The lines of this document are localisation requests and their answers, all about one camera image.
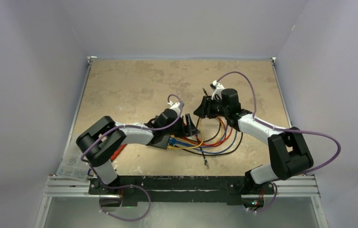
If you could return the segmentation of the black network switch box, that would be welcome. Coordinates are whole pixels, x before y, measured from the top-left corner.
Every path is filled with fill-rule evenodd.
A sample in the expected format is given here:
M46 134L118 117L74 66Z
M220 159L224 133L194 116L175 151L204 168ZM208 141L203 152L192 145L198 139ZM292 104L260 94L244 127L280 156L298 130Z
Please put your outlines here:
M149 146L157 149L167 150L169 145L169 139L169 135L164 135L163 138L161 138L161 141L149 144Z

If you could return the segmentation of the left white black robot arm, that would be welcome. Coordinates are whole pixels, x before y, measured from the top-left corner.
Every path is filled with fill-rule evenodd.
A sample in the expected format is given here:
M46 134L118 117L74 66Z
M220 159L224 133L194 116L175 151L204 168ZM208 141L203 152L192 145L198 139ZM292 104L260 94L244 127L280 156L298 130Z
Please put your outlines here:
M106 194L114 194L119 188L111 157L123 144L154 146L171 135L187 137L199 134L189 114L167 108L147 123L123 124L110 116L100 118L76 139L87 162L100 178L100 188Z

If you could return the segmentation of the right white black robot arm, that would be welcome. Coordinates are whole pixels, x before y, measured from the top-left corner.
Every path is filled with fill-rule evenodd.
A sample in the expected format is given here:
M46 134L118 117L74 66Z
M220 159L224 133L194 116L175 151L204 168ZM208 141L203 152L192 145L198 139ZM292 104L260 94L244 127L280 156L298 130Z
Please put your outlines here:
M266 182L299 175L314 164L298 128L275 129L268 122L253 116L251 111L241 107L235 89L224 89L221 95L205 95L194 115L209 119L223 117L230 127L268 146L270 162L245 173L244 187L249 193L256 193Z

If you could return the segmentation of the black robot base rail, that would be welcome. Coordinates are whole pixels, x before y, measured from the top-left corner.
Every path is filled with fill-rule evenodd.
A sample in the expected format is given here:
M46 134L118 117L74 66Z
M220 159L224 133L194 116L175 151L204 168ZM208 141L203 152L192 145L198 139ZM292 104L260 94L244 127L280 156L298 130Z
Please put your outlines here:
M122 205L137 206L139 202L226 203L251 205L248 197L260 199L273 194L273 184L252 184L244 176L124 176L106 186L97 178L89 184L90 195L122 196Z

